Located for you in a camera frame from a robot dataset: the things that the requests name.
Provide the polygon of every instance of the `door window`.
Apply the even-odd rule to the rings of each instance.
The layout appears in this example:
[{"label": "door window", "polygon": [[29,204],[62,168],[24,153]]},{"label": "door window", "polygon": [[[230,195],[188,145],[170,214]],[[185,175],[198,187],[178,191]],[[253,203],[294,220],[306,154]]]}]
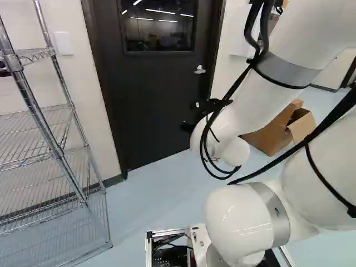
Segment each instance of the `door window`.
[{"label": "door window", "polygon": [[127,52],[193,51],[196,0],[121,0]]}]

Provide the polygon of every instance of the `door handle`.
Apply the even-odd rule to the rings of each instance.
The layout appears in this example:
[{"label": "door handle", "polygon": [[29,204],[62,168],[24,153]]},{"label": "door handle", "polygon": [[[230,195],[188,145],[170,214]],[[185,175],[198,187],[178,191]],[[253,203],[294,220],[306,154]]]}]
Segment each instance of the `door handle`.
[{"label": "door handle", "polygon": [[196,70],[194,71],[195,74],[203,74],[206,72],[206,69],[202,67],[202,65],[198,65]]}]

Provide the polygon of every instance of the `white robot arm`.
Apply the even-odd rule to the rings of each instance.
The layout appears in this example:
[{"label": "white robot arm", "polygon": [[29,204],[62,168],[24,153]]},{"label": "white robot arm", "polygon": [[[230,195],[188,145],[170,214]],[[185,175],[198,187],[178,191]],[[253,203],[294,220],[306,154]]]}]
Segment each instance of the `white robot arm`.
[{"label": "white robot arm", "polygon": [[[264,127],[335,56],[356,47],[355,10],[354,0],[289,2],[272,32],[269,52],[246,77],[233,103],[212,123],[207,136],[210,156],[231,166],[248,159],[249,145],[238,135]],[[201,120],[192,134],[190,147],[195,152],[199,152],[205,124]],[[327,184],[353,207],[355,125],[353,108],[309,144],[310,155]],[[212,192],[205,205],[205,220],[212,248],[206,258],[220,255],[232,267],[255,266],[266,249],[306,239],[319,228],[356,229],[356,219],[318,177],[305,149],[289,159],[281,179]]]}]

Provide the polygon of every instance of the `wire shelf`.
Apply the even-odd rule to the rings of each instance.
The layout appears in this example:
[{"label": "wire shelf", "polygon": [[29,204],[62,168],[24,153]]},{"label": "wire shelf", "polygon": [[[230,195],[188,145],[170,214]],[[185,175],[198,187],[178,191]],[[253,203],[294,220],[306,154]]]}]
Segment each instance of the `wire shelf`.
[{"label": "wire shelf", "polygon": [[[46,48],[31,48],[31,49],[20,49],[16,50],[16,54],[21,60],[23,66],[34,63],[46,57],[51,57],[56,54],[56,51],[53,47]],[[0,61],[3,61],[3,54],[0,51]],[[0,68],[0,71],[7,70],[6,67]]]},{"label": "wire shelf", "polygon": [[[64,148],[73,106],[65,104],[45,107],[42,112],[57,143]],[[0,172],[48,158],[51,156],[49,152],[29,111],[0,115]]]},{"label": "wire shelf", "polygon": [[[92,207],[102,229],[108,231],[105,195],[99,188],[88,191]],[[50,267],[70,264],[88,251],[107,245],[88,210],[80,208],[55,220],[3,237],[0,243],[0,266]]]},{"label": "wire shelf", "polygon": [[[86,149],[66,151],[65,158],[89,198],[90,190],[100,186]],[[51,157],[0,172],[0,238],[61,216],[81,205],[59,164]]]}]

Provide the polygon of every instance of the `wire shelving unit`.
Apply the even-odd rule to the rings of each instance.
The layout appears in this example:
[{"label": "wire shelving unit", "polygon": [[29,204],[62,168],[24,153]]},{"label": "wire shelving unit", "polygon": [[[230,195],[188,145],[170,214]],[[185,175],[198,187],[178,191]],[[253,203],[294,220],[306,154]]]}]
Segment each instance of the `wire shelving unit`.
[{"label": "wire shelving unit", "polygon": [[[0,16],[0,61],[28,110],[0,115],[0,266],[73,266],[112,247],[106,192],[48,34],[14,50]],[[50,58],[67,103],[40,108],[23,73]],[[74,130],[80,145],[70,142]]]}]

